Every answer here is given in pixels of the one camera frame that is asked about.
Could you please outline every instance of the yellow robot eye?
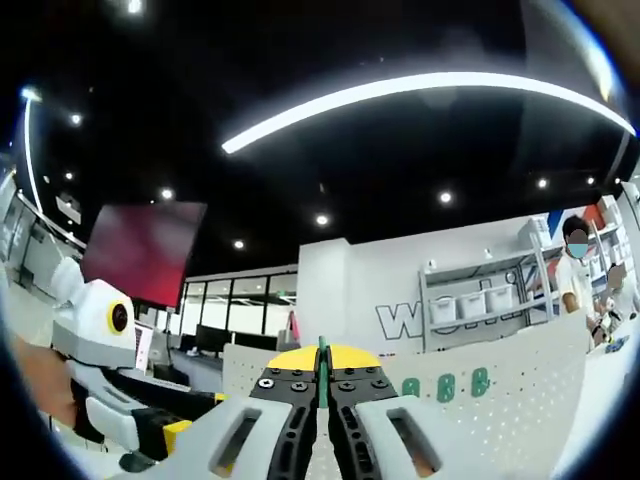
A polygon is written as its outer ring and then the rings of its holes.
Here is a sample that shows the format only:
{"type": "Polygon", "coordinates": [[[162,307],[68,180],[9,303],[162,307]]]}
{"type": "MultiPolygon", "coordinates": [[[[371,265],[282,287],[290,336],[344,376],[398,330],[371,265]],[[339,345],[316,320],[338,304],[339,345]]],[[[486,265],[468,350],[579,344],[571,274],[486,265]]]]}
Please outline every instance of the yellow robot eye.
{"type": "Polygon", "coordinates": [[[107,312],[107,325],[111,333],[120,335],[127,328],[128,321],[129,315],[125,306],[118,302],[112,303],[107,312]]]}

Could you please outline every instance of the green number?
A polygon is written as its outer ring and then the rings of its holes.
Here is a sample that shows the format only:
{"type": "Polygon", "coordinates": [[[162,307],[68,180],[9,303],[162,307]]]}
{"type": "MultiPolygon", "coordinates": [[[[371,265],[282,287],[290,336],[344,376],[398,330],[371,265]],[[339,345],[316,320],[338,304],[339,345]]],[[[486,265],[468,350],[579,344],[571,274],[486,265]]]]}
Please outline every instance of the green number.
{"type": "Polygon", "coordinates": [[[477,398],[484,395],[491,385],[486,368],[476,368],[471,377],[471,396],[477,398]]]}
{"type": "Polygon", "coordinates": [[[402,382],[402,395],[413,395],[420,398],[420,380],[417,378],[405,378],[402,382]]]}
{"type": "Polygon", "coordinates": [[[438,401],[447,403],[453,400],[456,393],[456,377],[450,373],[445,373],[438,378],[438,401]]]}

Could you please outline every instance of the face mask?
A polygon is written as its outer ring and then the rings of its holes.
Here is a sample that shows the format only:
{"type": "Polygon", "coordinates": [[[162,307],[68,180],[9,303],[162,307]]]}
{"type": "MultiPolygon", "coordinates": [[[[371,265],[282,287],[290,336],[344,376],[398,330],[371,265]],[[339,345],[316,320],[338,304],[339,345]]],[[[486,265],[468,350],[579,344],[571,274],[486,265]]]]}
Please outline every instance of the face mask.
{"type": "Polygon", "coordinates": [[[587,254],[588,245],[585,243],[570,243],[567,247],[575,258],[582,258],[587,254]]]}

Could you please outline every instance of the curved led light strip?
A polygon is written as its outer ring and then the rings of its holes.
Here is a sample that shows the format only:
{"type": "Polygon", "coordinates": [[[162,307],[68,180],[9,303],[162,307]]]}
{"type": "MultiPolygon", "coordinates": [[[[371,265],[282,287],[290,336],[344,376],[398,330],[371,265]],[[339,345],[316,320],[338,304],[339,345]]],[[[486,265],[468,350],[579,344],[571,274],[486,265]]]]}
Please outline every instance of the curved led light strip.
{"type": "Polygon", "coordinates": [[[36,207],[38,211],[42,212],[42,204],[40,203],[40,196],[38,195],[38,189],[36,188],[36,179],[33,175],[33,165],[31,163],[31,136],[29,133],[29,123],[31,119],[31,102],[32,98],[27,98],[27,106],[24,110],[24,150],[27,155],[27,170],[29,172],[29,181],[31,182],[31,191],[33,192],[33,198],[36,201],[36,207]]]}
{"type": "Polygon", "coordinates": [[[349,105],[351,103],[361,102],[370,98],[382,97],[384,95],[391,95],[394,93],[442,87],[497,87],[542,93],[544,95],[561,98],[581,105],[589,110],[593,110],[612,122],[617,123],[632,135],[636,135],[636,131],[631,124],[613,110],[605,107],[595,100],[585,97],[584,95],[580,95],[579,93],[551,83],[500,73],[443,72],[382,80],[316,98],[315,100],[311,100],[310,102],[303,103],[302,105],[298,105],[297,107],[282,112],[275,117],[271,117],[264,122],[258,123],[223,143],[222,148],[229,154],[235,153],[256,140],[266,137],[267,135],[277,132],[289,125],[293,125],[305,118],[309,118],[344,105],[349,105]]]}

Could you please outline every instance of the red screen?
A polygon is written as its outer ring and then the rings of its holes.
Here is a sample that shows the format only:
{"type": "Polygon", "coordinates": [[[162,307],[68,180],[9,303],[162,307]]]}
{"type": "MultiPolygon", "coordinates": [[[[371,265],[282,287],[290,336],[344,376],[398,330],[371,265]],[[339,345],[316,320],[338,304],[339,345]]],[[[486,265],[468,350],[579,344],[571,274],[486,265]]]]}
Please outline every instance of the red screen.
{"type": "Polygon", "coordinates": [[[184,202],[105,205],[82,259],[85,280],[99,278],[130,297],[176,308],[205,210],[184,202]]]}

